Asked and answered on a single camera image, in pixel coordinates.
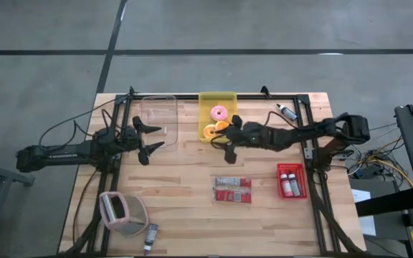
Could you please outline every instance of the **yellow cable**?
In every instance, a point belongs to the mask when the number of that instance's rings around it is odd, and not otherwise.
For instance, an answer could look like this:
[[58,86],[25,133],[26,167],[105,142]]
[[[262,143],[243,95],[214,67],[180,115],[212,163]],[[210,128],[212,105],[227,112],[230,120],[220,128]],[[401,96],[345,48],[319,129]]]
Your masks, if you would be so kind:
[[380,162],[380,163],[382,163],[382,164],[384,164],[384,165],[389,166],[390,168],[393,168],[395,171],[398,171],[398,172],[401,174],[401,176],[403,176],[403,177],[407,180],[407,182],[409,183],[409,185],[413,188],[413,183],[412,183],[412,181],[410,181],[410,179],[406,176],[406,174],[405,174],[404,172],[401,171],[401,169],[393,166],[392,164],[390,164],[390,163],[388,163],[388,162],[386,162],[386,161],[380,161],[380,160],[376,160],[376,159],[374,159],[374,160],[372,160],[372,161],[373,161],[373,162]]
[[377,150],[377,152],[380,152],[381,150],[385,149],[386,147],[390,146],[390,145],[393,144],[393,143],[399,142],[401,139],[402,139],[402,138],[399,137],[397,140],[393,140],[392,142],[383,145],[380,149]]

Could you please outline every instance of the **orange toy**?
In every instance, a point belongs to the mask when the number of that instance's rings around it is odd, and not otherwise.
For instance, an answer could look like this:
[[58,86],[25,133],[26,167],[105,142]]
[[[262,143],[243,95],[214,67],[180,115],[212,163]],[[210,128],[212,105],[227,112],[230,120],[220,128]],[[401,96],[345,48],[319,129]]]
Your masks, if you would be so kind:
[[214,125],[207,125],[204,128],[204,136],[205,138],[213,138],[214,136],[216,136],[216,133],[214,133]]
[[222,130],[222,129],[226,128],[227,126],[229,126],[228,122],[217,121],[216,125],[214,126],[214,130],[219,131],[219,130]]

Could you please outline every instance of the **clear plastic container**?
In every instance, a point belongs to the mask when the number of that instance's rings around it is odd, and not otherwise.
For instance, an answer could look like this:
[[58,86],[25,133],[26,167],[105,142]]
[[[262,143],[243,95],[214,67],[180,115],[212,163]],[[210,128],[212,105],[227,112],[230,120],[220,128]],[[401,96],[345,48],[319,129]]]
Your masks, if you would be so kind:
[[178,103],[172,95],[144,97],[141,100],[141,120],[145,125],[162,128],[154,133],[144,133],[146,145],[165,142],[157,152],[178,149]]

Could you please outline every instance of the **yellow tray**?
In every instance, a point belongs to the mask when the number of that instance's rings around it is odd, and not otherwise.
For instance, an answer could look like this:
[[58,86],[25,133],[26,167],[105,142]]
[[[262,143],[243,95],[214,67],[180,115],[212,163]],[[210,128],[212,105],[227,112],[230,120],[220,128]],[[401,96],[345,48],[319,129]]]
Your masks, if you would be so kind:
[[[204,137],[204,128],[215,124],[210,111],[213,107],[221,105],[227,109],[226,122],[231,123],[232,116],[237,115],[237,94],[235,92],[200,92],[199,93],[199,140],[210,143],[211,138]],[[226,143],[227,138],[218,138],[214,142]]]

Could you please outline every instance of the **pink donut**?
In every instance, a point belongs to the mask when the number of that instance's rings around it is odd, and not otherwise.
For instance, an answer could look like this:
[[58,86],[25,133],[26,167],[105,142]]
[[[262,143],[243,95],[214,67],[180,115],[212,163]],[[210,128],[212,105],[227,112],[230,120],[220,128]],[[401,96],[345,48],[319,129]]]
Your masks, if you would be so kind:
[[213,107],[210,115],[215,121],[224,121],[227,118],[227,109],[223,106]]

